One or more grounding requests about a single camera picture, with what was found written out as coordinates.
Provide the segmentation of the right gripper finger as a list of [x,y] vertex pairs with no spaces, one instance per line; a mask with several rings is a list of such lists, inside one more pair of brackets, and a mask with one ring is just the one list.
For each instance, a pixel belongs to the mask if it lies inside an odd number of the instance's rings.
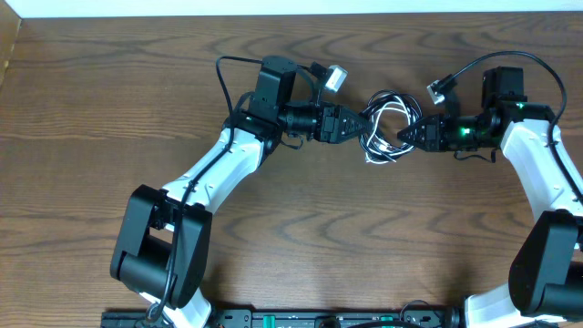
[[408,127],[397,133],[398,136],[423,136],[427,125],[427,118],[420,118]]
[[427,150],[424,132],[401,131],[397,134],[397,138],[407,145],[411,145],[417,149]]

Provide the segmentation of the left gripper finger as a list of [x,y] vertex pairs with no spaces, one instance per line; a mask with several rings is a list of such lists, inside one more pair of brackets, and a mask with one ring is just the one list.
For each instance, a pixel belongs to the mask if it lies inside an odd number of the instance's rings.
[[340,106],[340,120],[345,128],[369,128],[370,121],[345,106]]
[[344,143],[353,138],[359,138],[364,134],[368,134],[372,129],[370,123],[356,123],[354,125],[346,125],[341,131],[339,142]]

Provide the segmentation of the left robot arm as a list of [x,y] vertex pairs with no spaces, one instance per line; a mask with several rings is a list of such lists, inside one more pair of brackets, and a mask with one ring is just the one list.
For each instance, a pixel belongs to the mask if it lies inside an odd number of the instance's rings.
[[227,103],[215,145],[160,189],[136,188],[128,199],[110,274],[150,302],[137,327],[202,327],[211,306],[199,287],[207,265],[212,217],[236,186],[282,144],[282,136],[340,144],[368,121],[325,101],[347,77],[344,68],[303,66],[266,56],[254,90]]

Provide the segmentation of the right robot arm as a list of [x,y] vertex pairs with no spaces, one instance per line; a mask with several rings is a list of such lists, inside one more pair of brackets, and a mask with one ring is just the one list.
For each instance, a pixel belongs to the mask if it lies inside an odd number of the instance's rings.
[[528,101],[523,71],[485,71],[482,113],[462,117],[450,82],[428,88],[444,114],[422,118],[401,130],[404,143],[427,152],[500,150],[515,169],[535,225],[509,269],[507,282],[465,299],[466,327],[533,327],[582,319],[582,178],[561,140],[557,117]]

